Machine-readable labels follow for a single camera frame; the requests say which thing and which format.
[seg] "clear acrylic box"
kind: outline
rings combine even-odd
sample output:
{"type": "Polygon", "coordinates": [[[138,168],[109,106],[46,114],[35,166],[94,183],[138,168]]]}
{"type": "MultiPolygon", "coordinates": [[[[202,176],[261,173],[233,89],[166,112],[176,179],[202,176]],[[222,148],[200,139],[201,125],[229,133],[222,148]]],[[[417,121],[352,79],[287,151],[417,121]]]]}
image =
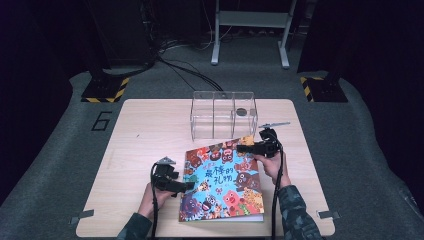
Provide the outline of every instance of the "clear acrylic box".
{"type": "Polygon", "coordinates": [[[195,139],[254,135],[258,122],[253,92],[195,91],[190,114],[195,139]]]}

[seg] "yellow black hazard tape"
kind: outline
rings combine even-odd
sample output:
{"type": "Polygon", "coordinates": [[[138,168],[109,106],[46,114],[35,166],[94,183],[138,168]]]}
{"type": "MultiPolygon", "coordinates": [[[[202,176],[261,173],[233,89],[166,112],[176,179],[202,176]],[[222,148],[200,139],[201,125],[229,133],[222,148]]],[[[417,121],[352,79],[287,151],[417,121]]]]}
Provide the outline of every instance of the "yellow black hazard tape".
{"type": "Polygon", "coordinates": [[[303,90],[305,91],[306,99],[308,99],[308,102],[314,102],[314,97],[312,96],[311,89],[308,86],[308,81],[307,81],[308,79],[313,79],[313,80],[323,80],[323,79],[320,77],[315,77],[315,78],[301,77],[300,78],[300,82],[302,83],[303,90]]]}
{"type": "Polygon", "coordinates": [[[125,88],[129,82],[129,78],[126,78],[122,81],[121,86],[119,87],[118,92],[115,97],[112,98],[81,98],[81,102],[91,102],[91,103],[101,103],[101,102],[118,102],[122,95],[124,94],[125,88]]]}

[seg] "white metal frame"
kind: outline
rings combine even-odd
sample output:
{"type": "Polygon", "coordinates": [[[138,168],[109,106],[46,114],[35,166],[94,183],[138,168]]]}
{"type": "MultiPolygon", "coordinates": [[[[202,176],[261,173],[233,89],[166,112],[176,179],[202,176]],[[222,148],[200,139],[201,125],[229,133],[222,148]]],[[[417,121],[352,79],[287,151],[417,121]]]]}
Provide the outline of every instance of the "white metal frame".
{"type": "Polygon", "coordinates": [[[212,65],[218,65],[220,36],[219,27],[222,26],[252,26],[252,27],[273,27],[284,28],[281,41],[278,41],[281,64],[284,69],[289,69],[289,60],[287,57],[286,43],[290,31],[290,25],[293,19],[294,8],[297,0],[292,0],[290,10],[287,13],[270,12],[240,12],[240,11],[221,11],[219,0],[216,0],[215,11],[215,44],[212,52],[212,65]]]}

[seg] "book cover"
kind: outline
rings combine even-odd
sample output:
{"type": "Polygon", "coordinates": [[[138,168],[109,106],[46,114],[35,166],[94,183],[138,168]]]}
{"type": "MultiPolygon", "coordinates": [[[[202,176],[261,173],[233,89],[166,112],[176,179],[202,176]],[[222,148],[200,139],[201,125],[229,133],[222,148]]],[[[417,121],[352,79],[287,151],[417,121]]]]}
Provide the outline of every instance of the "book cover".
{"type": "Polygon", "coordinates": [[[258,163],[237,144],[252,145],[253,136],[186,152],[183,181],[195,185],[181,194],[180,222],[264,212],[258,163]]]}

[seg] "camouflage sleeve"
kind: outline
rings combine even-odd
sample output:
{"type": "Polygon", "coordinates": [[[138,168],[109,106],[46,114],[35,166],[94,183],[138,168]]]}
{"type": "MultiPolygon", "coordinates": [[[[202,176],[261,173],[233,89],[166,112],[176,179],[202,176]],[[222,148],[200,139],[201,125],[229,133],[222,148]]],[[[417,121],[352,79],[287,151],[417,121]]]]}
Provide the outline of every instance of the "camouflage sleeve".
{"type": "Polygon", "coordinates": [[[119,232],[116,240],[146,239],[151,226],[152,222],[148,218],[138,213],[133,213],[125,227],[119,232]]]}
{"type": "Polygon", "coordinates": [[[278,191],[283,216],[284,240],[322,239],[315,221],[306,212],[306,204],[296,186],[290,185],[278,191]]]}

